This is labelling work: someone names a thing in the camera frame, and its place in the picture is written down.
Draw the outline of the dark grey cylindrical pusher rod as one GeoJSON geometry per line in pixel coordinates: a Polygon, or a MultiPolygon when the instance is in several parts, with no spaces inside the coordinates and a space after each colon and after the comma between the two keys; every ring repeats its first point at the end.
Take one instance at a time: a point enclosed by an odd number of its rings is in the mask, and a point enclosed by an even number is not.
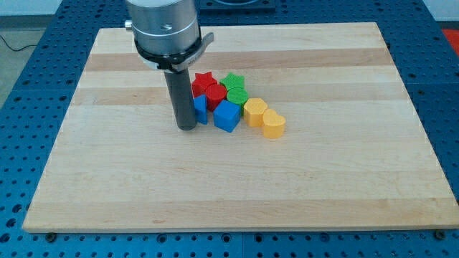
{"type": "Polygon", "coordinates": [[[181,130],[194,129],[197,119],[188,70],[165,71],[164,75],[178,128],[181,130]]]}

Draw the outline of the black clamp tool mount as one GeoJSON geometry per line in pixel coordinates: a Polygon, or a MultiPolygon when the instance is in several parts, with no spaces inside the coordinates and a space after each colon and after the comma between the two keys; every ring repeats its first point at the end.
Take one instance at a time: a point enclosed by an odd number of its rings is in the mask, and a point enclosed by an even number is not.
{"type": "Polygon", "coordinates": [[[144,49],[135,39],[136,50],[143,63],[153,70],[180,72],[192,66],[214,41],[214,33],[209,32],[193,43],[190,48],[176,54],[153,54],[144,49]]]}

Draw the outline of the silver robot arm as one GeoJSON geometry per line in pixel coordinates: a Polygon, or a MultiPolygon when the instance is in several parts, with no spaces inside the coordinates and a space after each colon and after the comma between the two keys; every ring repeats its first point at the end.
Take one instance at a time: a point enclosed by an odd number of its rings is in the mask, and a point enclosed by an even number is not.
{"type": "Polygon", "coordinates": [[[194,0],[126,0],[131,18],[125,28],[134,36],[145,65],[164,73],[177,127],[197,125],[189,68],[214,41],[202,34],[194,0]]]}

